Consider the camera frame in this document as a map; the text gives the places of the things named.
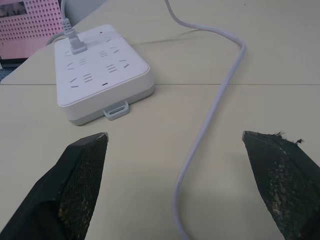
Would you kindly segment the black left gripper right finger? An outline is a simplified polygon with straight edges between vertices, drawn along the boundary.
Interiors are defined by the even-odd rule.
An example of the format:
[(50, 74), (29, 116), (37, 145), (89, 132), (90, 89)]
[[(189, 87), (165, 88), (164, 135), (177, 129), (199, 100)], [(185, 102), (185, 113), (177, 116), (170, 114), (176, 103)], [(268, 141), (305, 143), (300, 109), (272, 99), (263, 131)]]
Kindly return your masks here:
[(286, 240), (320, 238), (320, 167), (277, 134), (242, 134), (254, 179), (267, 210)]

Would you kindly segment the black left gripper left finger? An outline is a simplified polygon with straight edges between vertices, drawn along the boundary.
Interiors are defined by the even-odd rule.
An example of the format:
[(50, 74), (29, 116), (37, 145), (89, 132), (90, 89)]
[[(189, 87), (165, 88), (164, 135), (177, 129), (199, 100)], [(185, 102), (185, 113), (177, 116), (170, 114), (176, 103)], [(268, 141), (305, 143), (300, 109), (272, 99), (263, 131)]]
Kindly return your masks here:
[(83, 240), (96, 207), (109, 136), (68, 145), (31, 188), (0, 233), (2, 240)]

